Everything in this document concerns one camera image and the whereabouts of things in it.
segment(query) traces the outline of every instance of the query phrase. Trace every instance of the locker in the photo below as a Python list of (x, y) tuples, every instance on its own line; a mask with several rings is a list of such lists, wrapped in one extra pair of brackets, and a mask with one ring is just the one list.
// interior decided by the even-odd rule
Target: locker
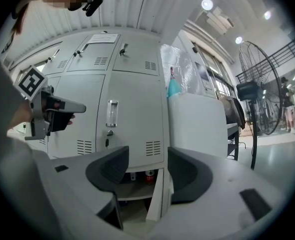
[(58, 52), (53, 55), (42, 70), (44, 75), (62, 73), (68, 65), (73, 54), (79, 49), (88, 34), (75, 34), (69, 36), (58, 47)]
[(67, 71), (106, 71), (119, 37), (120, 35), (114, 43), (85, 43), (80, 50), (80, 54), (73, 58)]
[(121, 48), (125, 46), (125, 53), (117, 56), (114, 71), (159, 75), (159, 48), (156, 40), (145, 36), (122, 35), (121, 43)]
[[(54, 93), (56, 91), (57, 85), (59, 83), (60, 77), (53, 77), (53, 78), (49, 78), (47, 80), (47, 83), (49, 86), (53, 86), (54, 88)], [(25, 130), (25, 136), (31, 136), (31, 127), (30, 127), (30, 123), (26, 123), (26, 130)], [(38, 139), (38, 140), (27, 140), (26, 142), (33, 146), (34, 148), (38, 149), (38, 150), (42, 150), (45, 153), (48, 153), (48, 141), (49, 141), (49, 137), (45, 137), (44, 139)]]
[(52, 132), (48, 139), (48, 155), (73, 157), (96, 151), (96, 127), (104, 75), (64, 75), (55, 95), (86, 105), (86, 112), (76, 114), (65, 130)]
[[(129, 167), (159, 163), (164, 160), (163, 119), (160, 80), (137, 73), (113, 72), (106, 98), (106, 114), (97, 122), (97, 150), (129, 146)], [(117, 106), (109, 108), (109, 101)], [(116, 127), (110, 123), (110, 113)]]

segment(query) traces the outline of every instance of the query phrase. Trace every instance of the fan stand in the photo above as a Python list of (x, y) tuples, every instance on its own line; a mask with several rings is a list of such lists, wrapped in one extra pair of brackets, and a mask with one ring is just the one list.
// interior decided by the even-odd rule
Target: fan stand
[(251, 162), (251, 169), (254, 170), (254, 167), (256, 165), (256, 159), (257, 159), (257, 147), (258, 147), (258, 126), (257, 126), (257, 118), (256, 113), (254, 109), (254, 100), (250, 100), (248, 102), (249, 104), (249, 110), (251, 112), (251, 118), (252, 118), (252, 125), (253, 125), (253, 150), (252, 150), (252, 162)]

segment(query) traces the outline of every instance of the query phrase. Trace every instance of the floor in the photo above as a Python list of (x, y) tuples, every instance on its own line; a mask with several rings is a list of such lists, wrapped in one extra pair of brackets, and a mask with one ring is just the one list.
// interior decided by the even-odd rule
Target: floor
[[(266, 138), (271, 144), (263, 140), (258, 145), (254, 171), (289, 196), (295, 189), (295, 135), (278, 129), (273, 136), (260, 136), (258, 143), (261, 138)], [(238, 161), (251, 167), (251, 146), (245, 149), (244, 144), (240, 144)]]

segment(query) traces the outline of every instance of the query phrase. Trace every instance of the shelf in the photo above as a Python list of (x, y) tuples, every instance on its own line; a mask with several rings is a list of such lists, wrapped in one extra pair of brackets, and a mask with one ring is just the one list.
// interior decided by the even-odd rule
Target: shelf
[(155, 183), (146, 184), (143, 180), (128, 181), (116, 186), (116, 196), (118, 201), (133, 201), (152, 198)]
[(147, 214), (143, 200), (132, 201), (127, 206), (120, 206), (123, 231), (134, 237), (143, 238), (147, 233)]

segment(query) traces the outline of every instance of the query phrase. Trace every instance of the hand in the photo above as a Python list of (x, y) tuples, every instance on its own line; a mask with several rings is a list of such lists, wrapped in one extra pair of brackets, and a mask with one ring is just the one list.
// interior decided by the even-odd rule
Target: hand
[[(46, 105), (47, 105), (47, 101), (42, 100), (42, 110), (43, 110), (43, 112), (45, 112)], [(59, 106), (60, 106), (59, 103), (54, 104), (55, 108), (59, 108)], [(32, 121), (32, 119), (33, 119), (33, 112), (32, 112), (31, 106), (30, 106), (30, 101), (25, 99), (19, 105), (17, 111), (13, 115), (8, 129), (14, 128), (15, 126), (17, 126), (19, 124), (22, 124), (22, 123), (30, 123)], [(72, 123), (73, 123), (72, 121), (69, 121), (67, 125), (70, 126)]]
[[(58, 109), (60, 107), (60, 103), (54, 103), (54, 108), (55, 109)], [(46, 99), (43, 99), (42, 100), (42, 112), (43, 113), (45, 113), (45, 111), (46, 111), (46, 108), (47, 108), (47, 100)], [(72, 117), (71, 117), (71, 119), (74, 119), (74, 118), (76, 118), (76, 116), (73, 114), (72, 115)], [(69, 121), (68, 123), (67, 123), (67, 125), (68, 126), (70, 126), (71, 124), (73, 124), (73, 122), (72, 121)]]

